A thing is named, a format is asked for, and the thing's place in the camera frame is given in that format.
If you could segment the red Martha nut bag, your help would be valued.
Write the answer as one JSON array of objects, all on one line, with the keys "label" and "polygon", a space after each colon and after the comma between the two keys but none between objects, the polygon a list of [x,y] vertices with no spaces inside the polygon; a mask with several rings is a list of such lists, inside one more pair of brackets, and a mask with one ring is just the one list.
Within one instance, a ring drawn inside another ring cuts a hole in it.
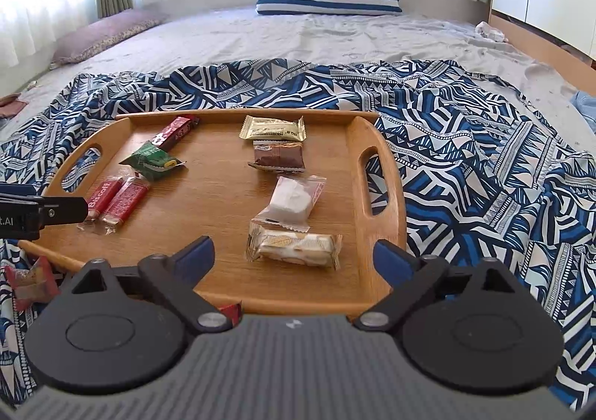
[{"label": "red Martha nut bag", "polygon": [[240,323],[242,315],[244,315],[241,302],[221,306],[218,308],[218,311],[230,320],[233,327],[236,327]]}]

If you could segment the pink white pastry packet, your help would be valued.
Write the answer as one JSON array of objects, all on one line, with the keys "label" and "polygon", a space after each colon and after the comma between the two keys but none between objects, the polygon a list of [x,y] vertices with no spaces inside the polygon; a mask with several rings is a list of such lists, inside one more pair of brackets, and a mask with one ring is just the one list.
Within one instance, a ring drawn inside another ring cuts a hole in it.
[{"label": "pink white pastry packet", "polygon": [[45,256],[37,259],[30,270],[3,266],[2,271],[13,291],[13,304],[17,312],[23,312],[33,303],[50,303],[60,290],[53,269]]}]

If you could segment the red Biscoff biscuit packet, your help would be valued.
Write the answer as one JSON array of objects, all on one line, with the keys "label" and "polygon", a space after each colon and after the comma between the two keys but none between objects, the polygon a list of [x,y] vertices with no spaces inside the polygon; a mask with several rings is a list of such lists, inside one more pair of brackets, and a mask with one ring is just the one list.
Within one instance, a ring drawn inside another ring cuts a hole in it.
[{"label": "red Biscoff biscuit packet", "polygon": [[92,222],[101,216],[101,214],[107,209],[111,200],[121,189],[123,183],[123,177],[110,176],[97,186],[90,198],[87,200],[88,214],[86,221]]}]

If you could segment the red clear cracker packet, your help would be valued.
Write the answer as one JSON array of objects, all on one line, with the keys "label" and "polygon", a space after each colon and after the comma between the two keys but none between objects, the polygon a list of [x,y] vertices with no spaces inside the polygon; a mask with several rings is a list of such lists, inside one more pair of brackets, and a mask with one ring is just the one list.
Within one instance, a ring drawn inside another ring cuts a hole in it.
[{"label": "red clear cracker packet", "polygon": [[117,232],[149,193],[149,181],[140,176],[128,177],[109,202],[99,219],[98,230],[104,235]]}]

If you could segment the cream sandwich biscuit packet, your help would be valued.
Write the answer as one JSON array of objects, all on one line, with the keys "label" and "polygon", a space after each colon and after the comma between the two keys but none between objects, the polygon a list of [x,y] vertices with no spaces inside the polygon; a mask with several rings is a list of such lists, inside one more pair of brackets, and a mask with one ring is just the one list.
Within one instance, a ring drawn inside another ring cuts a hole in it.
[{"label": "cream sandwich biscuit packet", "polygon": [[252,222],[244,257],[248,262],[270,260],[338,270],[341,250],[341,235],[291,232],[266,228]]}]

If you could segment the green pea snack packet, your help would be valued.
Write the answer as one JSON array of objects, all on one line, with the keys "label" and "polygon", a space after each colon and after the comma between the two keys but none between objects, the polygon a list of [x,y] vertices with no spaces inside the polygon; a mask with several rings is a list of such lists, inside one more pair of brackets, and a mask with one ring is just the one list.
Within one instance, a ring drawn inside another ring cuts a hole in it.
[{"label": "green pea snack packet", "polygon": [[136,173],[148,179],[149,182],[162,179],[177,168],[185,166],[185,162],[171,156],[151,141],[143,143],[119,164],[132,167]]}]

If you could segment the white pastry clear packet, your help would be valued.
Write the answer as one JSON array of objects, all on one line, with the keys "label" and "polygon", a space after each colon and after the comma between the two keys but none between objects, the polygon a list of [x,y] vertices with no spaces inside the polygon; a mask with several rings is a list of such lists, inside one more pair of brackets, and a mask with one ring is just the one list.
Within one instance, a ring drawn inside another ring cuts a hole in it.
[{"label": "white pastry clear packet", "polygon": [[274,225],[293,232],[308,232],[309,215],[326,184],[318,176],[292,178],[280,176],[269,204],[254,218],[260,225]]}]

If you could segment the red chocolate bar wrapper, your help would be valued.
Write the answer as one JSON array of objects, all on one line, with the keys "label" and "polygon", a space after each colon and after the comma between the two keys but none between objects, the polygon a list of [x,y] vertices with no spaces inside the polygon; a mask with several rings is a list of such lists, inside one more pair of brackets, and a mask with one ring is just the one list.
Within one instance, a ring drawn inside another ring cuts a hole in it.
[{"label": "red chocolate bar wrapper", "polygon": [[199,123],[199,117],[181,115],[162,128],[149,140],[149,142],[158,149],[169,152],[182,138],[186,137],[190,131],[197,128]]}]

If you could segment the brown chocolate cake packet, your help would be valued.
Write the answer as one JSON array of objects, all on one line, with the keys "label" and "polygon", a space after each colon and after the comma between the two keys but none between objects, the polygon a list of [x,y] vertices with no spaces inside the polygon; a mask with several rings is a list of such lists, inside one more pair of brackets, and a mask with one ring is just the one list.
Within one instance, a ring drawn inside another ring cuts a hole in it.
[{"label": "brown chocolate cake packet", "polygon": [[275,173],[305,171],[303,146],[299,141],[254,141],[251,168]]}]

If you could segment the gold foil snack packet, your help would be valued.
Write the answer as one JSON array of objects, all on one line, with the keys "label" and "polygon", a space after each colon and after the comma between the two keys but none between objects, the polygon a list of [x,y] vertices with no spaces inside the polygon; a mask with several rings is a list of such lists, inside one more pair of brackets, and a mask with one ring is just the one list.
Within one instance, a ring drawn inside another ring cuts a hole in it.
[{"label": "gold foil snack packet", "polygon": [[298,141],[306,140],[303,117],[298,121],[284,121],[274,117],[252,117],[244,119],[240,138],[246,141]]}]

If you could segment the blue white patterned blanket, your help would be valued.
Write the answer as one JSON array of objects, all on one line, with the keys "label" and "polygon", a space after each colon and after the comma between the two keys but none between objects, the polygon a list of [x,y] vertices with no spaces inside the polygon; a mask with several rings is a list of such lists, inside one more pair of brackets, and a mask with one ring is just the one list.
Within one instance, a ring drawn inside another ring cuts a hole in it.
[{"label": "blue white patterned blanket", "polygon": [[240,107],[376,111],[402,179],[409,252],[504,262],[562,330],[552,391],[574,410],[594,398],[595,158],[498,76],[451,60],[82,73],[3,141],[1,179],[44,190],[121,114]]}]

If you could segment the wooden serving tray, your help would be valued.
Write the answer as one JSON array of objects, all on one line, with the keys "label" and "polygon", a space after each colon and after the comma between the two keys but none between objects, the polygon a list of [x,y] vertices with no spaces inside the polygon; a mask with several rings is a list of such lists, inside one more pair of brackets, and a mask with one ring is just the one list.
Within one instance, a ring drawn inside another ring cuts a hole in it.
[{"label": "wooden serving tray", "polygon": [[251,219],[269,202],[274,175],[251,168],[253,147],[240,138],[246,109],[200,111],[199,126],[174,146],[181,165],[156,181],[117,232],[51,226],[23,251],[75,271],[94,258],[129,267],[151,254],[170,255],[207,235],[215,264],[197,292],[221,306],[240,303],[250,313],[356,316],[388,295],[376,272],[373,248],[386,239],[405,245],[406,212],[392,152],[375,126],[376,114],[315,109],[266,110],[267,117],[304,121],[306,170],[326,184],[309,224],[340,235],[336,271],[285,262],[248,262]]}]

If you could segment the mauve floral pillow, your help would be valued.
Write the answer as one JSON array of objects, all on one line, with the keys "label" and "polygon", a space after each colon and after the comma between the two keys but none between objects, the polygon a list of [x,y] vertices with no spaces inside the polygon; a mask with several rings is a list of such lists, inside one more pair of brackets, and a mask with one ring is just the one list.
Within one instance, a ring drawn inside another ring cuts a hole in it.
[{"label": "mauve floral pillow", "polygon": [[168,17],[156,10],[124,10],[61,37],[50,68],[78,64],[153,27]]}]

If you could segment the grey bed sheet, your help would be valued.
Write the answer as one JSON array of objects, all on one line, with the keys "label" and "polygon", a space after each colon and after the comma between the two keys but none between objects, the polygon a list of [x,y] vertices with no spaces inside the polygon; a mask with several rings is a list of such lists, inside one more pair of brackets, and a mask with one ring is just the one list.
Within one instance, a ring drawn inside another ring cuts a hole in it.
[{"label": "grey bed sheet", "polygon": [[508,81],[574,149],[595,150],[593,131],[570,103],[576,91],[573,84],[512,44],[481,37],[471,24],[406,13],[397,17],[266,17],[254,9],[173,20],[85,62],[51,70],[24,94],[25,110],[2,128],[1,138],[7,140],[83,72],[156,71],[167,76],[183,66],[277,57],[319,64],[454,60],[471,72],[494,74]]}]

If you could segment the light blue cloth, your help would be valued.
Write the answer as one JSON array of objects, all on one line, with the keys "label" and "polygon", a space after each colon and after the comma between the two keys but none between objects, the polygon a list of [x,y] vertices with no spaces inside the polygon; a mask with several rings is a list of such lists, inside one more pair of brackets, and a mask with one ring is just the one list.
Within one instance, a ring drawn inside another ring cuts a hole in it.
[{"label": "light blue cloth", "polygon": [[596,97],[578,90],[571,98],[570,103],[581,114],[593,134],[596,134]]}]

